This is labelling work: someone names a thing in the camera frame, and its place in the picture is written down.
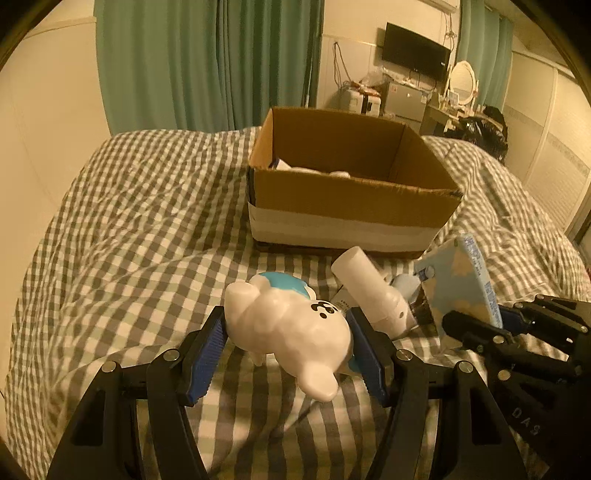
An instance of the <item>ceiling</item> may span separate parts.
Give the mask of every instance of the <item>ceiling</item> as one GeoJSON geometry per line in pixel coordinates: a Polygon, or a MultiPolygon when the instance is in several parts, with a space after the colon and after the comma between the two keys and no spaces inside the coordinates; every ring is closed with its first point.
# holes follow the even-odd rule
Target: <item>ceiling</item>
{"type": "Polygon", "coordinates": [[[515,25],[514,34],[528,50],[561,65],[566,62],[544,31],[533,23],[511,0],[485,0],[493,10],[507,17],[515,25]]]}

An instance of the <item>gray checkered blanket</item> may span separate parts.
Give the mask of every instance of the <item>gray checkered blanket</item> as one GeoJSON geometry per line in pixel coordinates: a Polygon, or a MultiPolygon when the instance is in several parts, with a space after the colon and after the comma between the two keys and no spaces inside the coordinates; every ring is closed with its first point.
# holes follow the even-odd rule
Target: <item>gray checkered blanket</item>
{"type": "MultiPolygon", "coordinates": [[[[333,258],[254,247],[245,173],[256,133],[117,135],[73,182],[27,271],[12,334],[8,443],[31,479],[45,478],[69,417],[107,359],[127,367],[178,345],[229,283],[276,270],[301,277],[319,298],[335,294],[333,258]]],[[[577,252],[505,167],[468,143],[425,141],[464,192],[431,247],[474,234],[501,303],[537,292],[591,300],[577,252]]],[[[378,263],[390,276],[412,270],[408,261],[378,263]]],[[[526,344],[558,356],[536,340],[526,344]]],[[[470,352],[441,354],[433,328],[397,345],[444,365],[469,359],[485,375],[470,352]]],[[[207,396],[187,409],[211,476],[363,478],[387,412],[362,380],[342,376],[340,387],[331,403],[313,401],[272,356],[256,368],[229,342],[207,396]]],[[[147,406],[139,402],[138,411],[147,474],[157,478],[147,406]]],[[[428,475],[436,417],[433,405],[417,478],[428,475]]],[[[535,456],[522,451],[535,470],[535,456]]]]}

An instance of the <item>white mirror frame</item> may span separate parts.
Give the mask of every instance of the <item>white mirror frame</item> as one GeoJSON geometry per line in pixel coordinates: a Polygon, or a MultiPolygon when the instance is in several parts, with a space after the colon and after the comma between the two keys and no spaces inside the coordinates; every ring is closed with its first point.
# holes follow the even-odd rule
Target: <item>white mirror frame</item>
{"type": "Polygon", "coordinates": [[[474,70],[472,69],[472,65],[470,65],[470,63],[466,60],[462,60],[457,62],[454,67],[452,68],[451,72],[449,73],[449,75],[447,76],[447,83],[446,83],[446,87],[444,90],[444,94],[447,94],[447,91],[450,89],[450,81],[453,75],[453,71],[458,68],[458,67],[463,67],[463,68],[467,68],[468,72],[470,73],[470,77],[472,77],[472,92],[470,93],[470,96],[463,101],[459,102],[459,105],[462,106],[466,106],[466,105],[470,105],[470,102],[473,100],[474,98],[474,92],[477,90],[477,84],[476,84],[476,75],[474,74],[474,70]]]}

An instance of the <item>white plastic bottle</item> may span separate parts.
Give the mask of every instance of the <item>white plastic bottle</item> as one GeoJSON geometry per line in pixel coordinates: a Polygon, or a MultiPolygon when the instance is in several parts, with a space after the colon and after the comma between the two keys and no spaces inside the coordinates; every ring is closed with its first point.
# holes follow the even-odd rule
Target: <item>white plastic bottle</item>
{"type": "Polygon", "coordinates": [[[330,269],[375,330],[393,340],[404,336],[417,324],[402,294],[384,281],[360,247],[347,250],[330,269]]]}

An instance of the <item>green curtain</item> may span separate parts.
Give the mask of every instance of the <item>green curtain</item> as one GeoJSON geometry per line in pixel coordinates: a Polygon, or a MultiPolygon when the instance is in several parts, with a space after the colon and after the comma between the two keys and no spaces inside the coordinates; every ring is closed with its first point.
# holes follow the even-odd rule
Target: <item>green curtain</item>
{"type": "Polygon", "coordinates": [[[485,8],[484,0],[462,0],[457,61],[467,60],[479,81],[477,105],[502,108],[509,70],[513,23],[485,8]]]}
{"type": "Polygon", "coordinates": [[[323,0],[96,0],[112,134],[260,125],[316,103],[323,0]]]}

